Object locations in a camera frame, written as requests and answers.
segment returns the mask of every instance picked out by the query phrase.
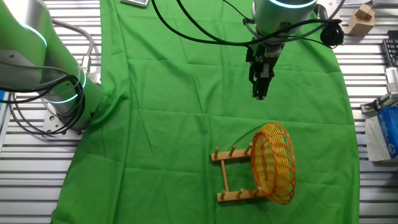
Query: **tabletop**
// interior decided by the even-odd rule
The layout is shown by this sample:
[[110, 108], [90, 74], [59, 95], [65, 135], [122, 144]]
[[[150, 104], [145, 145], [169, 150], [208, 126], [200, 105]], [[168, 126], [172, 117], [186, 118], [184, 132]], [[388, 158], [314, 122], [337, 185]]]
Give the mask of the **tabletop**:
[[[51, 16], [89, 32], [95, 41], [92, 78], [100, 79], [101, 21], [100, 2], [45, 1]], [[334, 49], [344, 75], [353, 110], [360, 164], [359, 222], [398, 223], [398, 166], [369, 162], [360, 104], [387, 93], [386, 63], [381, 42], [388, 30], [398, 29], [398, 2], [375, 0], [376, 25], [366, 37], [345, 37], [345, 45]], [[343, 6], [340, 16], [343, 30], [359, 5]], [[81, 63], [88, 41], [80, 34], [55, 26], [57, 34]], [[27, 98], [29, 95], [18, 95]], [[40, 100], [21, 105], [25, 117], [38, 127], [44, 122], [45, 107]], [[0, 223], [50, 223], [50, 215], [71, 163], [78, 141], [47, 142], [24, 132], [10, 119], [0, 153]]]

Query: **green backdrop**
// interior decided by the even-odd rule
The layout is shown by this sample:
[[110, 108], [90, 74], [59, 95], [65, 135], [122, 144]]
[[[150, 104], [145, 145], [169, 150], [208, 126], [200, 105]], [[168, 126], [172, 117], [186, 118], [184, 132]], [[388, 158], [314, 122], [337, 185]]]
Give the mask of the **green backdrop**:
[[[241, 16], [221, 0], [183, 3], [212, 34], [251, 39]], [[250, 15], [251, 0], [231, 3]], [[173, 27], [205, 38], [174, 0], [157, 5]], [[268, 97], [256, 101], [244, 47], [182, 39], [151, 3], [141, 9], [101, 0], [101, 27], [103, 99], [76, 150], [53, 223], [358, 222], [354, 121], [332, 50], [305, 40], [286, 44]], [[219, 204], [223, 178], [210, 153], [216, 146], [227, 151], [269, 121], [282, 123], [294, 144], [292, 202]], [[228, 162], [226, 171], [231, 190], [254, 188], [249, 161]]]

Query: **wooden rack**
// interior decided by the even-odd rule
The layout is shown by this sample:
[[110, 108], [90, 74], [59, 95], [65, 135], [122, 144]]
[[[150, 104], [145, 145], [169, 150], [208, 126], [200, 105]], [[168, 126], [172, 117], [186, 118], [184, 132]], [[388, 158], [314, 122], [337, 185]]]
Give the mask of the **wooden rack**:
[[215, 153], [211, 154], [210, 157], [212, 162], [221, 162], [221, 170], [223, 172], [223, 178], [224, 178], [225, 190], [222, 193], [217, 194], [218, 202], [230, 202], [235, 200], [246, 200], [250, 198], [265, 197], [265, 195], [261, 193], [260, 187], [254, 190], [244, 190], [243, 188], [241, 188], [239, 191], [234, 191], [234, 192], [229, 191], [224, 161], [250, 158], [252, 147], [253, 147], [252, 142], [250, 142], [249, 146], [246, 149], [242, 150], [235, 150], [236, 145], [233, 145], [229, 152], [218, 152], [219, 148], [216, 147]]

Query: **black cable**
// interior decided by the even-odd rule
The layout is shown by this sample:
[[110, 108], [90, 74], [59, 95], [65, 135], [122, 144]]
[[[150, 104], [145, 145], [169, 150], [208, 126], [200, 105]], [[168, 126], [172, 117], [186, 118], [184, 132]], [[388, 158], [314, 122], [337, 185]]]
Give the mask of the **black cable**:
[[[80, 98], [80, 99], [81, 99], [81, 100], [79, 101], [78, 105], [81, 105], [81, 103], [83, 102], [84, 97], [82, 97], [82, 98]], [[79, 120], [79, 118], [80, 118], [80, 116], [81, 116], [81, 115], [79, 115], [79, 117], [78, 117], [77, 119], [75, 119], [76, 116], [77, 116], [77, 114], [78, 114], [78, 111], [79, 111], [78, 109], [80, 109], [81, 106], [76, 107], [75, 110], [74, 110], [74, 113], [72, 114], [72, 117], [68, 120], [68, 122], [67, 122], [64, 126], [62, 126], [61, 128], [59, 128], [59, 129], [57, 129], [57, 130], [55, 130], [55, 131], [46, 132], [46, 131], [43, 131], [43, 130], [41, 130], [41, 129], [35, 127], [32, 123], [30, 123], [30, 122], [25, 118], [25, 116], [22, 114], [21, 109], [19, 108], [18, 103], [15, 103], [15, 106], [16, 106], [16, 110], [18, 111], [18, 113], [19, 113], [19, 115], [21, 116], [22, 120], [24, 120], [24, 122], [26, 122], [30, 127], [34, 128], [34, 129], [37, 130], [38, 132], [33, 132], [33, 131], [30, 131], [30, 130], [26, 129], [25, 127], [23, 127], [22, 124], [20, 124], [20, 123], [18, 122], [18, 120], [17, 120], [17, 118], [15, 117], [15, 115], [13, 115], [13, 118], [14, 118], [15, 121], [18, 123], [18, 125], [21, 126], [22, 129], [24, 129], [25, 131], [28, 131], [28, 132], [31, 133], [31, 134], [51, 135], [51, 134], [60, 134], [60, 133], [63, 133], [63, 132], [65, 132], [65, 131], [68, 131], [68, 130], [74, 125], [74, 123], [73, 123], [72, 125], [69, 126], [69, 124], [70, 124], [72, 121], [77, 121], [77, 120]]]
[[[78, 79], [76, 77], [72, 77], [72, 80], [75, 81], [76, 83], [78, 83]], [[72, 117], [68, 120], [68, 122], [62, 126], [61, 128], [55, 130], [55, 131], [50, 131], [50, 132], [46, 132], [43, 131], [37, 127], [35, 127], [33, 124], [31, 124], [30, 122], [28, 122], [28, 120], [24, 117], [24, 115], [22, 114], [21, 109], [19, 108], [18, 103], [14, 103], [16, 106], [16, 110], [18, 111], [19, 115], [21, 116], [21, 118], [32, 128], [34, 128], [35, 130], [37, 130], [38, 132], [34, 132], [31, 131], [27, 128], [25, 128], [16, 118], [15, 112], [13, 111], [13, 109], [10, 107], [11, 109], [11, 114], [12, 117], [14, 118], [14, 120], [16, 121], [16, 123], [25, 131], [31, 133], [31, 134], [44, 134], [44, 135], [51, 135], [51, 134], [60, 134], [60, 133], [64, 133], [65, 131], [68, 131], [71, 127], [73, 127], [73, 125], [76, 124], [76, 122], [81, 118], [81, 116], [83, 115], [84, 109], [85, 109], [85, 96], [84, 96], [84, 92], [83, 92], [83, 87], [81, 85], [81, 83], [79, 83], [76, 87], [75, 87], [76, 93], [78, 94], [78, 96], [76, 97], [77, 100], [79, 100], [79, 102], [76, 104], [75, 109], [72, 111]]]
[[335, 21], [332, 20], [328, 20], [328, 19], [309, 19], [306, 21], [302, 21], [302, 22], [298, 22], [296, 24], [290, 25], [288, 27], [285, 27], [283, 29], [279, 29], [265, 37], [261, 37], [258, 38], [256, 40], [252, 40], [249, 42], [230, 42], [230, 41], [226, 41], [220, 38], [217, 38], [215, 36], [213, 36], [211, 33], [207, 32], [204, 28], [202, 28], [202, 26], [200, 26], [196, 20], [194, 20], [194, 18], [192, 18], [192, 16], [188, 13], [188, 11], [184, 8], [183, 4], [181, 3], [181, 0], [177, 0], [178, 5], [180, 6], [181, 10], [183, 11], [183, 13], [186, 15], [186, 17], [193, 23], [193, 25], [195, 25], [200, 31], [202, 31], [205, 35], [207, 35], [208, 37], [212, 38], [213, 40], [216, 40], [222, 44], [225, 45], [232, 45], [232, 46], [248, 46], [248, 45], [252, 45], [252, 44], [258, 44], [262, 41], [265, 41], [267, 39], [270, 39], [272, 37], [275, 37], [279, 34], [283, 34], [286, 32], [289, 32], [291, 29], [294, 29], [296, 27], [300, 27], [303, 26], [305, 24], [312, 24], [312, 23], [324, 23], [324, 24], [336, 24]]
[[289, 30], [291, 30], [291, 29], [293, 29], [293, 28], [296, 28], [296, 27], [299, 27], [299, 26], [303, 26], [303, 25], [305, 25], [305, 24], [318, 23], [318, 22], [320, 22], [320, 23], [329, 23], [329, 24], [335, 23], [334, 21], [326, 20], [326, 19], [310, 19], [310, 20], [307, 20], [307, 21], [302, 21], [302, 22], [296, 23], [296, 24], [291, 25], [291, 26], [289, 26], [289, 27], [286, 27], [286, 28], [284, 28], [284, 29], [278, 30], [278, 31], [276, 31], [276, 32], [274, 32], [274, 33], [272, 33], [272, 34], [269, 34], [269, 35], [267, 35], [267, 36], [265, 36], [265, 37], [263, 37], [263, 38], [257, 39], [257, 40], [252, 40], [252, 41], [250, 41], [250, 42], [243, 42], [243, 43], [234, 43], [234, 42], [230, 42], [230, 43], [232, 43], [232, 44], [226, 44], [226, 43], [217, 42], [217, 41], [197, 39], [197, 38], [194, 38], [194, 37], [187, 36], [187, 35], [185, 35], [185, 34], [179, 32], [179, 31], [175, 30], [175, 29], [174, 29], [173, 27], [171, 27], [171, 26], [165, 21], [165, 19], [162, 17], [162, 15], [160, 14], [160, 12], [159, 12], [159, 10], [158, 10], [158, 8], [157, 8], [157, 5], [156, 5], [155, 0], [152, 0], [152, 4], [154, 5], [155, 12], [156, 12], [157, 16], [159, 17], [160, 21], [162, 21], [162, 23], [163, 23], [169, 30], [171, 30], [173, 33], [175, 33], [175, 34], [177, 34], [177, 35], [179, 35], [179, 36], [181, 36], [181, 37], [183, 37], [183, 38], [186, 38], [186, 39], [188, 39], [188, 40], [192, 40], [192, 41], [195, 41], [195, 42], [199, 42], [199, 43], [204, 43], [204, 44], [233, 45], [233, 46], [244, 46], [244, 47], [248, 47], [248, 45], [260, 43], [260, 42], [262, 42], [262, 41], [264, 41], [264, 40], [267, 40], [267, 39], [270, 39], [270, 38], [272, 38], [272, 37], [275, 37], [275, 36], [277, 36], [277, 35], [279, 35], [279, 34], [281, 34], [281, 33], [288, 32]]
[[244, 14], [242, 14], [242, 12], [240, 12], [235, 6], [233, 6], [231, 3], [229, 3], [228, 1], [226, 1], [226, 0], [223, 0], [223, 2], [225, 2], [226, 4], [229, 4], [232, 8], [234, 8], [235, 10], [236, 10], [236, 12], [238, 12], [241, 16], [243, 16], [245, 19], [249, 19], [249, 20], [251, 20], [250, 18], [248, 18], [248, 17], [246, 17]]
[[14, 111], [11, 108], [11, 114], [12, 117], [14, 118], [14, 120], [16, 121], [16, 123], [25, 131], [31, 133], [31, 134], [43, 134], [43, 135], [51, 135], [51, 134], [60, 134], [60, 133], [64, 133], [65, 131], [68, 131], [70, 128], [73, 127], [73, 125], [76, 124], [76, 122], [81, 118], [81, 116], [83, 115], [84, 109], [85, 109], [85, 96], [83, 94], [83, 97], [80, 97], [79, 103], [77, 104], [77, 106], [80, 105], [79, 107], [76, 107], [74, 109], [74, 113], [72, 114], [72, 117], [68, 120], [68, 122], [62, 126], [61, 128], [55, 130], [55, 131], [50, 131], [50, 132], [46, 132], [43, 131], [37, 127], [35, 127], [32, 123], [28, 122], [28, 120], [25, 118], [25, 116], [22, 114], [21, 109], [19, 108], [18, 103], [15, 103], [16, 106], [16, 110], [18, 111], [19, 115], [21, 116], [22, 120], [24, 120], [30, 127], [34, 128], [35, 130], [37, 130], [38, 132], [33, 132], [27, 128], [25, 128], [16, 118], [16, 115], [14, 113]]
[[[288, 36], [278, 36], [278, 37], [296, 37], [296, 36], [294, 36], [294, 35], [288, 35]], [[315, 42], [315, 43], [318, 43], [318, 44], [322, 44], [323, 46], [332, 49], [331, 47], [329, 47], [329, 46], [327, 46], [326, 44], [324, 44], [324, 43], [322, 43], [322, 42], [320, 42], [320, 41], [317, 41], [317, 40], [313, 40], [313, 39], [309, 39], [309, 38], [305, 38], [305, 37], [301, 38], [301, 40], [309, 40], [309, 41], [312, 41], [312, 42]]]
[[217, 42], [217, 41], [201, 40], [201, 39], [197, 39], [197, 38], [194, 38], [194, 37], [187, 36], [187, 35], [185, 35], [185, 34], [183, 34], [183, 33], [180, 33], [179, 31], [177, 31], [177, 30], [175, 30], [173, 27], [171, 27], [171, 26], [164, 20], [164, 18], [162, 17], [162, 15], [160, 14], [160, 12], [159, 12], [159, 10], [158, 10], [158, 8], [157, 8], [157, 6], [156, 6], [155, 0], [152, 0], [152, 4], [153, 4], [153, 6], [154, 6], [154, 9], [155, 9], [155, 12], [156, 12], [156, 14], [157, 14], [157, 17], [159, 17], [160, 21], [162, 21], [162, 23], [163, 23], [169, 30], [171, 30], [173, 33], [175, 33], [175, 34], [177, 34], [177, 35], [179, 35], [179, 36], [181, 36], [181, 37], [183, 37], [183, 38], [185, 38], [185, 39], [192, 40], [192, 41], [199, 42], [199, 43], [224, 45], [224, 44], [221, 44], [221, 43], [219, 43], [219, 42]]
[[[29, 98], [29, 99], [26, 99], [26, 100], [19, 100], [19, 101], [16, 101], [16, 100], [14, 100], [14, 101], [0, 100], [0, 103], [28, 103], [28, 102], [37, 100], [37, 99], [39, 99], [39, 98], [45, 96], [47, 93], [49, 93], [49, 92], [50, 92], [54, 87], [56, 87], [57, 85], [59, 85], [59, 84], [61, 84], [61, 83], [63, 83], [63, 82], [66, 82], [66, 81], [70, 81], [70, 80], [72, 80], [73, 78], [76, 78], [76, 77], [74, 77], [73, 75], [67, 75], [67, 76], [65, 76], [64, 78], [59, 79], [59, 80], [58, 80], [57, 82], [55, 82], [54, 84], [51, 84], [51, 85], [50, 85], [50, 88], [48, 88], [48, 87], [46, 86], [45, 88], [48, 88], [48, 89], [46, 89], [46, 90], [43, 91], [41, 94], [39, 94], [39, 95], [37, 95], [37, 96], [34, 96], [34, 97], [32, 97], [32, 98]], [[8, 91], [8, 92], [20, 92], [20, 93], [33, 93], [33, 92], [37, 92], [37, 91], [42, 91], [42, 90], [12, 90], [12, 89], [3, 88], [3, 87], [0, 87], [0, 90], [1, 90], [1, 91]]]
[[308, 39], [308, 38], [305, 38], [305, 37], [303, 37], [302, 40], [309, 40], [309, 41], [312, 41], [312, 42], [315, 42], [315, 43], [318, 43], [318, 44], [322, 44], [323, 46], [332, 49], [331, 47], [329, 47], [329, 46], [327, 46], [326, 44], [324, 44], [324, 43], [322, 43], [322, 42], [320, 42], [320, 41], [317, 41], [317, 40]]

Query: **yellow basket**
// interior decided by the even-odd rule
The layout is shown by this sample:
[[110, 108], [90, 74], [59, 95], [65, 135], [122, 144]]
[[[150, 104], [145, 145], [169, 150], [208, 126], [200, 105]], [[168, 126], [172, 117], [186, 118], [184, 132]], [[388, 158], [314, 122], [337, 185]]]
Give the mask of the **yellow basket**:
[[296, 168], [293, 144], [284, 127], [270, 122], [253, 137], [251, 167], [258, 189], [275, 203], [293, 199]]

